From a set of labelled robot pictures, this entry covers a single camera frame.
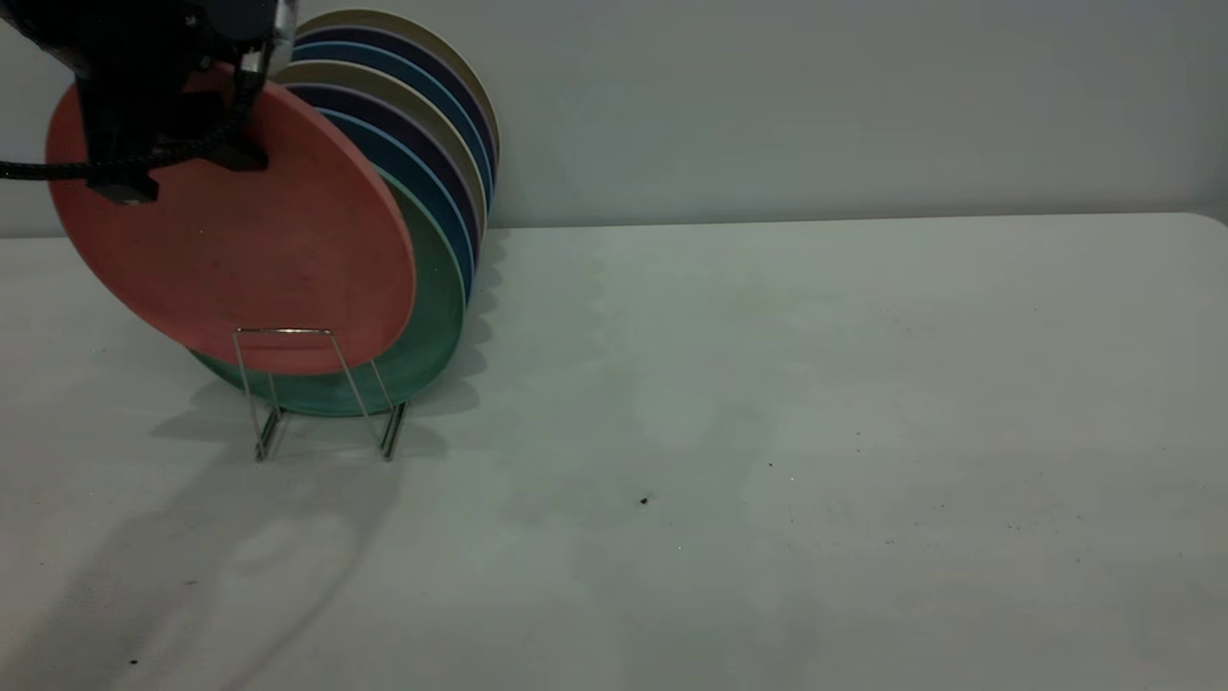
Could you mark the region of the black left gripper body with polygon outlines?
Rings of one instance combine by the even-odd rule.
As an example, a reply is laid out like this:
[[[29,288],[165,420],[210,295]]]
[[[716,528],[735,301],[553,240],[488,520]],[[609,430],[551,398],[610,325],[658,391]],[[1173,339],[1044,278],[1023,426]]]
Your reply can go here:
[[[254,110],[254,69],[246,60],[236,64],[228,97],[189,91],[190,76],[214,63],[193,39],[158,45],[122,39],[81,49],[75,69],[86,140],[81,179],[151,183],[151,171],[205,160],[203,153],[243,133]]]

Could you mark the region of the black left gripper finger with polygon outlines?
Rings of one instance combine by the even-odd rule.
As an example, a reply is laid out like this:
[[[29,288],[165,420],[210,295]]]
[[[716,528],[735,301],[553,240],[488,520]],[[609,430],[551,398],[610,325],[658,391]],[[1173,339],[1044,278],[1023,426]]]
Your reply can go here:
[[[251,139],[246,133],[236,133],[227,137],[223,144],[210,149],[203,153],[203,158],[221,167],[221,169],[239,172],[239,174],[254,174],[268,169],[269,157],[263,145]]]

